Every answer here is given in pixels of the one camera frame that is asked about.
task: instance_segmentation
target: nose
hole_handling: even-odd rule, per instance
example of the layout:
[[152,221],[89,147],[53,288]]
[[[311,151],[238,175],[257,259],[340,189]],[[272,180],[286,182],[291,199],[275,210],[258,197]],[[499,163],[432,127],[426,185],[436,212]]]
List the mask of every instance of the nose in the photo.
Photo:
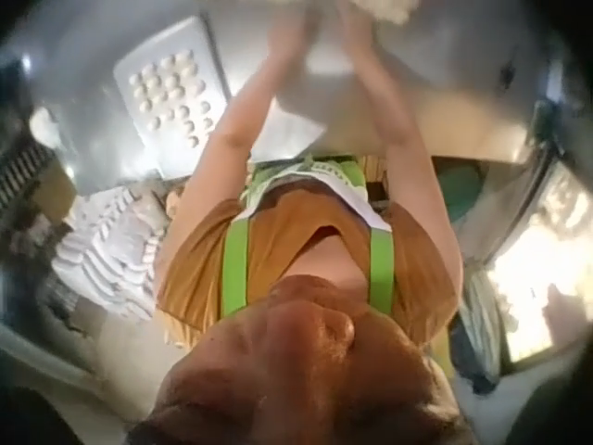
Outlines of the nose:
[[343,359],[354,342],[349,316],[305,300],[270,309],[267,325],[268,353],[292,363]]

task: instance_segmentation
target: brown shirt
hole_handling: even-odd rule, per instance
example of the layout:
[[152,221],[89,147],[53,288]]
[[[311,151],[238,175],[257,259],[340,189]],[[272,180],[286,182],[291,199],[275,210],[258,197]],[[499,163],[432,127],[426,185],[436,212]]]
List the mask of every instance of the brown shirt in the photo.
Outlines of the brown shirt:
[[[159,259],[157,318],[174,339],[192,348],[220,318],[222,254],[226,232],[243,207],[219,204],[170,259]],[[395,282],[393,318],[417,345],[428,343],[447,325],[458,295],[435,244],[397,204],[382,217],[393,230]],[[303,247],[322,228],[333,228],[350,256],[369,277],[370,230],[340,197],[311,181],[282,185],[263,199],[249,222],[247,302],[264,298]]]

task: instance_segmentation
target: flour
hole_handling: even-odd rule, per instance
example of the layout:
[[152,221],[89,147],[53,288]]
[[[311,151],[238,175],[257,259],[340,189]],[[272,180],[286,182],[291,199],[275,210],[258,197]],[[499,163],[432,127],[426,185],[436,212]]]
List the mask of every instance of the flour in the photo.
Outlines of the flour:
[[[275,3],[292,3],[304,0],[268,0]],[[410,14],[418,7],[420,0],[350,0],[376,19],[389,20],[397,25],[405,24]]]

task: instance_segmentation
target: person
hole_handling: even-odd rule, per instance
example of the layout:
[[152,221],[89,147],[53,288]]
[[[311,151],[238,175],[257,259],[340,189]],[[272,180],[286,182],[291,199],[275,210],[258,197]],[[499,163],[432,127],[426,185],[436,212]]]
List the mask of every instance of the person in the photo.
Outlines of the person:
[[190,351],[133,444],[470,443],[424,353],[461,289],[461,255],[431,158],[375,50],[372,19],[338,0],[342,41],[385,143],[390,207],[349,159],[256,171],[249,151],[312,45],[284,12],[189,179],[158,255],[158,318]]

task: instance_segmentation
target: hair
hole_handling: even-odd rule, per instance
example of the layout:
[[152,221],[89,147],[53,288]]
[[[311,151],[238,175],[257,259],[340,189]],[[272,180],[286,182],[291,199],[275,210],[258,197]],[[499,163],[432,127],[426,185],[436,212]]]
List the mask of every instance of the hair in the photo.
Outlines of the hair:
[[[459,415],[443,426],[438,437],[431,439],[424,445],[477,445],[478,441],[467,420]],[[127,435],[124,445],[190,445],[172,438],[154,426],[150,421],[144,421],[132,428]]]

